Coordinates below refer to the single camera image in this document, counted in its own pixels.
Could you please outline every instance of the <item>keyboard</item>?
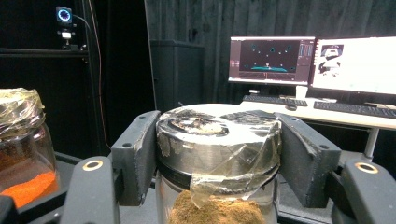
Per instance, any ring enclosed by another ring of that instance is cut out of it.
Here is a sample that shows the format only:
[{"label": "keyboard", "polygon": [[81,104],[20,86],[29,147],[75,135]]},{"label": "keyboard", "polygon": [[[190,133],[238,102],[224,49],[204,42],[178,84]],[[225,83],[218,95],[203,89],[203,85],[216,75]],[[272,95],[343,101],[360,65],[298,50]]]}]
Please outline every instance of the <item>keyboard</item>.
[{"label": "keyboard", "polygon": [[386,119],[396,119],[396,110],[378,108],[367,105],[348,105],[340,103],[329,103],[315,101],[315,109],[331,110],[337,112],[344,112],[349,114],[359,114],[372,117],[380,117]]},{"label": "keyboard", "polygon": [[279,98],[275,96],[245,95],[243,101],[275,105],[294,104],[297,106],[308,106],[305,100]]}]

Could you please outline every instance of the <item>monitor screen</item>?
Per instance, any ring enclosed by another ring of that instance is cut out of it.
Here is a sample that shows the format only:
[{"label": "monitor screen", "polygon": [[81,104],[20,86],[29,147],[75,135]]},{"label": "monitor screen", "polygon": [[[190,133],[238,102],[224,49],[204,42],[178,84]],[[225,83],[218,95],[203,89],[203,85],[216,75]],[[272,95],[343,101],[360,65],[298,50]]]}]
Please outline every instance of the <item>monitor screen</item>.
[{"label": "monitor screen", "polygon": [[313,36],[231,37],[229,81],[308,85]]},{"label": "monitor screen", "polygon": [[396,37],[318,39],[310,86],[396,94]]}]

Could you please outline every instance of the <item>gray curtain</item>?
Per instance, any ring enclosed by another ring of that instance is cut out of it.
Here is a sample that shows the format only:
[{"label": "gray curtain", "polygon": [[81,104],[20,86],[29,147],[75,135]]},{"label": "gray curtain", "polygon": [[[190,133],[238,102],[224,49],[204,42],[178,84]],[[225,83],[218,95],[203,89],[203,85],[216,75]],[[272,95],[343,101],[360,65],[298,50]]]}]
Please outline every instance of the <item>gray curtain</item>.
[{"label": "gray curtain", "polygon": [[233,35],[396,35],[395,0],[146,0],[150,39],[205,47],[204,103],[239,104],[251,85],[228,83]]}]

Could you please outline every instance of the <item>jar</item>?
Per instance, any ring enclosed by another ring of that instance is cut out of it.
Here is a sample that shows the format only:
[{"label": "jar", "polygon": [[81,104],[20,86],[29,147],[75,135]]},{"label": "jar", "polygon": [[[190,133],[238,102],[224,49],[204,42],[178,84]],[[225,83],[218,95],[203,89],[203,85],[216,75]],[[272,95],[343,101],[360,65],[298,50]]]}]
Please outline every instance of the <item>jar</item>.
[{"label": "jar", "polygon": [[0,90],[0,194],[17,208],[59,188],[43,108],[36,90]]},{"label": "jar", "polygon": [[157,122],[159,223],[277,223],[281,122],[241,105],[188,105]]}]

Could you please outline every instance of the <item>white desk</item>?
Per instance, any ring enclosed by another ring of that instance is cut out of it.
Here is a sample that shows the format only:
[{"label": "white desk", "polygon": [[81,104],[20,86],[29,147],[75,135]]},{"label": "white desk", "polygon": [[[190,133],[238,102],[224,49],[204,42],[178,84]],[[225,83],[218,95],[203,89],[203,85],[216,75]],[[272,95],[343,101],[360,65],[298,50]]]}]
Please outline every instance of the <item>white desk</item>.
[{"label": "white desk", "polygon": [[249,109],[260,109],[268,113],[283,113],[299,119],[309,119],[326,123],[344,124],[367,128],[369,130],[369,137],[364,150],[364,156],[369,160],[373,157],[375,142],[376,138],[378,137],[379,129],[396,130],[396,119],[383,119],[378,117],[314,109],[314,102],[318,101],[318,99],[307,98],[305,100],[308,103],[308,106],[298,106],[296,111],[290,111],[286,109],[284,105],[275,104],[244,101],[240,105],[246,106]]}]

